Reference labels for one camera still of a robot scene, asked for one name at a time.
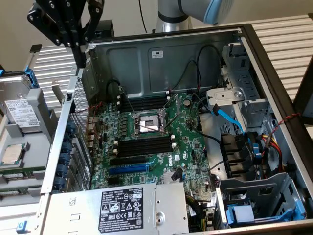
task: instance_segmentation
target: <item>power supply label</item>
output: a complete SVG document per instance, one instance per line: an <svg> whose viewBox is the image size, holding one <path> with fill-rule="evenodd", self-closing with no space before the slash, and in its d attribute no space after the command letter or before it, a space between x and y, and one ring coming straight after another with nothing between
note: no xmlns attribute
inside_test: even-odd
<svg viewBox="0 0 313 235"><path fill-rule="evenodd" d="M143 229L143 188L102 192L99 231Z"/></svg>
<svg viewBox="0 0 313 235"><path fill-rule="evenodd" d="M39 126L35 112L27 99L6 100L5 104L20 128Z"/></svg>

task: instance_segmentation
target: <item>blue pcie slot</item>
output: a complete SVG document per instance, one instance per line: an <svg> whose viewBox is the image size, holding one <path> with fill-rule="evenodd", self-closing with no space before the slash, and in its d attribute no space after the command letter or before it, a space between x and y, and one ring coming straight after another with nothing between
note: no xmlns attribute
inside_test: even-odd
<svg viewBox="0 0 313 235"><path fill-rule="evenodd" d="M131 165L124 167L117 167L109 169L110 175L119 175L119 174L127 174L127 173L135 173L135 172L148 172L149 166L146 164L139 165Z"/></svg>

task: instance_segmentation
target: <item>green circuit board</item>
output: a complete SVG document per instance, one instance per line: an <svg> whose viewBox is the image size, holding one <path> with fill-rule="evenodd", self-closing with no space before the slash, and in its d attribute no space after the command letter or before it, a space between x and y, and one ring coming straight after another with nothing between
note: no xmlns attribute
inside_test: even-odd
<svg viewBox="0 0 313 235"><path fill-rule="evenodd" d="M175 136L173 140L177 144L177 148L173 152L147 155L147 162L150 163L149 172L130 173L117 175L119 185L109 185L107 179L109 175L110 159L115 158L113 155L113 144L116 137L122 140L136 139L134 136L134 119L132 113L119 113L116 105L110 103L104 107L104 111L99 114L99 118L104 121L104 130L107 139L104 142L103 150L99 149L97 141L94 143L94 170L91 182L91 189L109 188L116 186L127 186L135 184L147 184L156 182L157 184L166 183L170 175L173 175L178 167L183 169L184 188L187 193L192 193L195 198L208 200L210 198L210 190L205 190L205 182L209 182L209 175L200 172L192 151L199 158L205 147L204 138L200 134L192 131L188 126L189 108L184 107L182 101L191 99L191 95L185 93L178 94L166 108L167 123L170 122L178 113L180 114L166 129L169 137ZM192 109L193 123L197 123L196 113L197 103L195 102ZM153 115L157 110L145 111L149 115ZM122 132L126 132L126 136L121 137ZM161 133L147 133L140 138L160 136ZM203 154L200 159L201 168L208 168L207 157Z"/></svg>

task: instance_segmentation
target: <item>robotic arm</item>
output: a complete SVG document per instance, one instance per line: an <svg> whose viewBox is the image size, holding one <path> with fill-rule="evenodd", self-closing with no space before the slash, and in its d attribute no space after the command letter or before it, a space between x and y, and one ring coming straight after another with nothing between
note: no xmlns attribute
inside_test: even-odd
<svg viewBox="0 0 313 235"><path fill-rule="evenodd" d="M88 3L90 20L82 28L81 17ZM219 24L233 0L158 0L156 32L191 29L192 16L207 24ZM104 0L36 0L27 19L55 45L73 51L77 67L86 66L85 45L100 21Z"/></svg>

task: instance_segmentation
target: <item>motherboard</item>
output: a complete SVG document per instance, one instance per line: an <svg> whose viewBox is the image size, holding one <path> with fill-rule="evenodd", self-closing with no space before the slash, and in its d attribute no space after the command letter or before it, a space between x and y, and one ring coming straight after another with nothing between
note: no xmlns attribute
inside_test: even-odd
<svg viewBox="0 0 313 235"><path fill-rule="evenodd" d="M158 109L151 110L146 107L155 100L137 103L131 99L108 103L89 118L87 139L94 162L91 189L180 181L186 194L210 200L210 176L200 171L209 167L204 138L190 125L192 96L165 97ZM191 116L200 129L197 104ZM144 169L136 172L142 165ZM177 172L181 179L175 178Z"/></svg>

